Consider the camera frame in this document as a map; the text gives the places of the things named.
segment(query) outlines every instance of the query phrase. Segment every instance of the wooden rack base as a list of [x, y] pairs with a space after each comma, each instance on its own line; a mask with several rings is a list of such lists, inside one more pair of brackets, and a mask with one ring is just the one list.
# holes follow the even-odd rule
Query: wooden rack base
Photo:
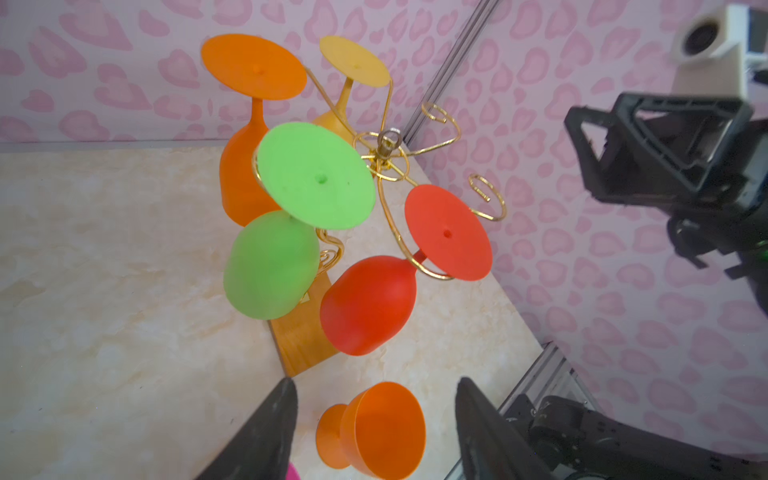
[[320, 326], [320, 302], [331, 287], [327, 273], [319, 275], [310, 290], [285, 316], [270, 320], [270, 329], [286, 375], [294, 377], [336, 355]]

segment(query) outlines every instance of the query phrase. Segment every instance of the pink object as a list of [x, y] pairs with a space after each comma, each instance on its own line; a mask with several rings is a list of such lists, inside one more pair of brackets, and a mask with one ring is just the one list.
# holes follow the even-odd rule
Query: pink object
[[288, 464], [288, 473], [286, 475], [286, 480], [301, 480], [299, 477], [299, 472], [296, 470], [296, 467], [293, 466], [293, 463]]

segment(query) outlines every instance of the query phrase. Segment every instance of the camera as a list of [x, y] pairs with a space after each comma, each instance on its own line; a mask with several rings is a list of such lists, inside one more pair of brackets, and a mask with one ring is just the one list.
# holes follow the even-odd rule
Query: camera
[[725, 5], [677, 30], [671, 59], [678, 63], [675, 95], [716, 95], [746, 100], [746, 85], [766, 67], [768, 13]]

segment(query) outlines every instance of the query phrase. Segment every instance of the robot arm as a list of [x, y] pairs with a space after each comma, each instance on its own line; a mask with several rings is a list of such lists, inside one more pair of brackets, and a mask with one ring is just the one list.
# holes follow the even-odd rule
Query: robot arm
[[[573, 107], [565, 127], [595, 199], [668, 213], [675, 252], [697, 268], [710, 251], [738, 253], [726, 274], [746, 277], [768, 312], [768, 120], [751, 121], [746, 100], [747, 78], [768, 78], [756, 71], [767, 36], [768, 13], [745, 5], [695, 18], [675, 37], [674, 94], [625, 92], [611, 111]], [[606, 130], [600, 157], [583, 124]]]

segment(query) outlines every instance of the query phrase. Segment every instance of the metal frame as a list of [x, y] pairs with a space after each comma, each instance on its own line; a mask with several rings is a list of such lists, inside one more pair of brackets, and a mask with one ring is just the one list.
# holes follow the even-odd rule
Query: metal frame
[[[496, 8], [496, 5], [502, 1], [509, 2], [510, 0], [481, 0], [480, 3], [478, 3], [478, 6], [475, 7], [472, 16], [469, 17], [469, 20], [467, 21], [466, 25], [464, 25], [462, 32], [459, 34], [456, 43], [448, 53], [448, 57], [442, 63], [437, 74], [429, 83], [429, 86], [427, 87], [422, 100], [419, 102], [420, 105], [437, 103], [438, 98], [440, 98], [440, 95], [442, 95], [442, 92], [448, 86], [448, 83], [455, 75], [458, 67], [462, 64], [462, 61], [467, 56], [467, 52], [475, 43], [477, 37], [480, 36], [483, 27], [485, 27], [485, 24], [488, 23], [488, 19], [491, 17], [491, 14]], [[416, 108], [416, 110], [413, 112], [413, 115], [411, 115], [410, 120], [408, 120], [406, 126], [401, 129], [403, 139], [409, 148], [412, 147], [411, 142], [414, 140], [416, 134], [419, 132], [419, 129], [424, 124], [424, 120], [425, 118], [421, 113], [421, 110]]]

